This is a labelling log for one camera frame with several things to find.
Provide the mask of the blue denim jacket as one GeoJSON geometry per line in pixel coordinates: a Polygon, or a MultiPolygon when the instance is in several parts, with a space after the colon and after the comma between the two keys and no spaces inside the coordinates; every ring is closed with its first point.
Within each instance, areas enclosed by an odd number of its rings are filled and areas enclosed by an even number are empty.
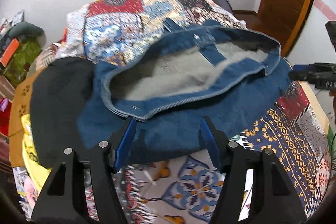
{"type": "Polygon", "coordinates": [[[136,121],[129,163],[173,159],[203,149],[203,117],[228,137],[246,130],[290,85],[280,43],[214,20],[180,27],[135,50],[124,66],[94,66],[93,93],[77,120],[86,148],[136,121]]]}

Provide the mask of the yellow printed garment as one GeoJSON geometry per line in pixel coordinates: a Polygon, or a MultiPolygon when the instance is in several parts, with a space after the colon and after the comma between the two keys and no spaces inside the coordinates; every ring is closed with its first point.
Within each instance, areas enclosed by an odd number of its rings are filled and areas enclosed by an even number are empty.
{"type": "Polygon", "coordinates": [[[40,165],[33,140],[30,114],[23,115],[21,117],[21,122],[24,131],[22,137],[23,162],[30,179],[39,193],[43,188],[52,168],[45,168],[40,165]]]}

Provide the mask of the colourful patchwork bedspread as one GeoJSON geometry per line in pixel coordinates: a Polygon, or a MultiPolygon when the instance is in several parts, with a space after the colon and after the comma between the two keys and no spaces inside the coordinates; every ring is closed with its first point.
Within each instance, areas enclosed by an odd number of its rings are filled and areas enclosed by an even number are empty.
{"type": "Polygon", "coordinates": [[[93,66],[93,90],[77,129],[85,148],[127,117],[137,131],[127,158],[147,163],[206,149],[207,116],[252,150],[271,149],[307,216],[316,212],[330,152],[302,86],[289,79],[280,43],[212,0],[100,0],[67,15],[59,57],[93,66]]]}

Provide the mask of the brown cardboard box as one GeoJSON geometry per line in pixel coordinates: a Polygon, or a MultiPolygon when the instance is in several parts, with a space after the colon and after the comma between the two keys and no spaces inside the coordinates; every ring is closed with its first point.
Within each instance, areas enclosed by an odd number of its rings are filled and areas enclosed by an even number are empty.
{"type": "Polygon", "coordinates": [[[13,168],[24,166],[22,158],[22,139],[24,129],[21,117],[30,114],[30,100],[33,83],[43,69],[38,70],[32,76],[20,83],[14,94],[9,119],[9,159],[13,168]]]}

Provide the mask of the red plush flower toy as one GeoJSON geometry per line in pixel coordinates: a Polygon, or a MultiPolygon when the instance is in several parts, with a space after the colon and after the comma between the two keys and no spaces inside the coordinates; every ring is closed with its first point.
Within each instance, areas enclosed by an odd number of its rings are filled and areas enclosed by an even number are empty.
{"type": "Polygon", "coordinates": [[[10,112],[11,112],[12,103],[8,100],[8,98],[3,98],[1,100],[0,107],[0,133],[8,136],[9,132],[9,120],[10,120],[10,112]]]}

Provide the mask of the black folded garment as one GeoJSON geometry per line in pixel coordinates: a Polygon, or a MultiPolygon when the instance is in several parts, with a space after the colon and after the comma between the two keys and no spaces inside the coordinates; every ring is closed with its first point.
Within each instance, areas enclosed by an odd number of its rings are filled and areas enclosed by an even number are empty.
{"type": "Polygon", "coordinates": [[[94,64],[78,57],[52,62],[33,83],[30,118],[40,165],[50,168],[65,148],[85,152],[77,118],[93,90],[94,64]]]}

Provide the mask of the grey blue backpack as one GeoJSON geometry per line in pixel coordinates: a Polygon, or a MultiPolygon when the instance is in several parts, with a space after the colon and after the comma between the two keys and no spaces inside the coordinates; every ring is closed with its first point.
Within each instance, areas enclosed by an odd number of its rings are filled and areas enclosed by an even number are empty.
{"type": "Polygon", "coordinates": [[[213,1],[224,10],[230,12],[231,14],[234,14],[229,0],[213,0],[213,1]]]}

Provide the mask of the green patterned storage box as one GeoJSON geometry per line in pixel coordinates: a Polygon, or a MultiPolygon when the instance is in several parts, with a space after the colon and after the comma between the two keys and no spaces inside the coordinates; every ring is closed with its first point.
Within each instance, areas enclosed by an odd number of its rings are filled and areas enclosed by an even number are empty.
{"type": "Polygon", "coordinates": [[[41,51],[41,46],[36,38],[23,40],[12,55],[7,66],[1,70],[1,74],[4,75],[14,87],[18,86],[26,78],[31,64],[41,51]]]}

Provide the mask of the orange shoe box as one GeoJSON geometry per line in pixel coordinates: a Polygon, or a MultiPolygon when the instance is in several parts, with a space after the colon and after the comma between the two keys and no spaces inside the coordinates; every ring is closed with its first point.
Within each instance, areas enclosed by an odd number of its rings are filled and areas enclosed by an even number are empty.
{"type": "Polygon", "coordinates": [[[6,50],[4,51],[1,57],[1,65],[3,65],[4,67],[8,65],[10,59],[12,58],[15,51],[18,49],[19,45],[20,45],[20,42],[17,38],[14,38],[9,43],[8,47],[6,48],[6,50]]]}

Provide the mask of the dark grey neck pillow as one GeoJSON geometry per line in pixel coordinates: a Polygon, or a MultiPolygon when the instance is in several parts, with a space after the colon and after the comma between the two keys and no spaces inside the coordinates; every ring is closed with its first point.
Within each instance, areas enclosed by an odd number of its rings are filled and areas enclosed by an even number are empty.
{"type": "Polygon", "coordinates": [[[42,34],[44,34],[42,28],[29,22],[20,22],[13,26],[11,30],[9,30],[7,36],[10,39],[23,39],[27,36],[37,38],[39,36],[42,36],[42,34]]]}

